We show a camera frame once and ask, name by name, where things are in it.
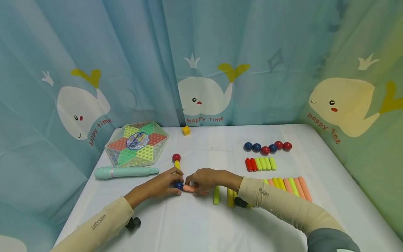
black object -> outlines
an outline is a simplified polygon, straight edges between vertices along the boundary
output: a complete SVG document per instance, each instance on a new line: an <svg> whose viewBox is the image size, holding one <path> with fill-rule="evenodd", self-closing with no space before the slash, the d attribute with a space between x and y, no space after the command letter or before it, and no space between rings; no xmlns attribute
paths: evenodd
<svg viewBox="0 0 403 252"><path fill-rule="evenodd" d="M141 221L139 218L130 218L129 223L127 223L127 225L125 226L127 228L127 230L129 231L133 231L136 228L140 227L141 225Z"/></svg>
<svg viewBox="0 0 403 252"><path fill-rule="evenodd" d="M239 206L239 207L243 207L243 208L247 208L248 207L248 203L245 202L243 199L241 199L240 197L235 197L234 199L234 205Z"/></svg>

blue ball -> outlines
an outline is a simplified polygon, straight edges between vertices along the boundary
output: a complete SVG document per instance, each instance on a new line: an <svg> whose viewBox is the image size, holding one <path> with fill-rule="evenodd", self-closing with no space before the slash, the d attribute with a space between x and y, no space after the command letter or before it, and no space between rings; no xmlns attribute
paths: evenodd
<svg viewBox="0 0 403 252"><path fill-rule="evenodd" d="M274 144L269 145L269 149L271 153L275 153L277 151L277 146Z"/></svg>
<svg viewBox="0 0 403 252"><path fill-rule="evenodd" d="M174 188L178 188L179 190L183 190L183 183L181 182L181 181L176 181L175 183L174 183Z"/></svg>
<svg viewBox="0 0 403 252"><path fill-rule="evenodd" d="M253 148L253 145L251 143L247 142L243 145L243 147L245 148L245 150L251 150Z"/></svg>
<svg viewBox="0 0 403 252"><path fill-rule="evenodd" d="M254 144L253 145L253 150L256 152L259 152L262 149L262 146L260 144Z"/></svg>

hexagonal game board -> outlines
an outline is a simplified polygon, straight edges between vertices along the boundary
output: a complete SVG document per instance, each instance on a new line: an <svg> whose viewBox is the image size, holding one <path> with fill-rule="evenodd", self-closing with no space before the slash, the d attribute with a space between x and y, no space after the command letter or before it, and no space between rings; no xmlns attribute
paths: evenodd
<svg viewBox="0 0 403 252"><path fill-rule="evenodd" d="M114 167L153 165L168 141L168 134L155 122L123 126L105 145Z"/></svg>

wrist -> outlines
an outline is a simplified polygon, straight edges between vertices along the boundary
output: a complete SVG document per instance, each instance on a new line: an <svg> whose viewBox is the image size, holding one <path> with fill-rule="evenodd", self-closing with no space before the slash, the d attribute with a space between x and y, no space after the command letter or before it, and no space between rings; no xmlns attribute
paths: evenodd
<svg viewBox="0 0 403 252"><path fill-rule="evenodd" d="M140 203L150 198L149 192L142 185L136 186L124 196L132 209L135 209Z"/></svg>
<svg viewBox="0 0 403 252"><path fill-rule="evenodd" d="M224 186L233 191L238 192L243 177L224 170L224 171L217 171L216 179L217 179L216 181L217 185Z"/></svg>

beige sleeve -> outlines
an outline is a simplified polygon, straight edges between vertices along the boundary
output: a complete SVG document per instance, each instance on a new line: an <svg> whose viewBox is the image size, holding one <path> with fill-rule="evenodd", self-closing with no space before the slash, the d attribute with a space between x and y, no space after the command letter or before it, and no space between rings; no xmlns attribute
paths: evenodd
<svg viewBox="0 0 403 252"><path fill-rule="evenodd" d="M333 228L345 233L330 213L320 206L261 180L244 177L238 196L252 206L264 208L280 220L293 225L307 237L319 228Z"/></svg>
<svg viewBox="0 0 403 252"><path fill-rule="evenodd" d="M50 252L94 251L116 236L133 214L129 203L121 197L79 226Z"/></svg>

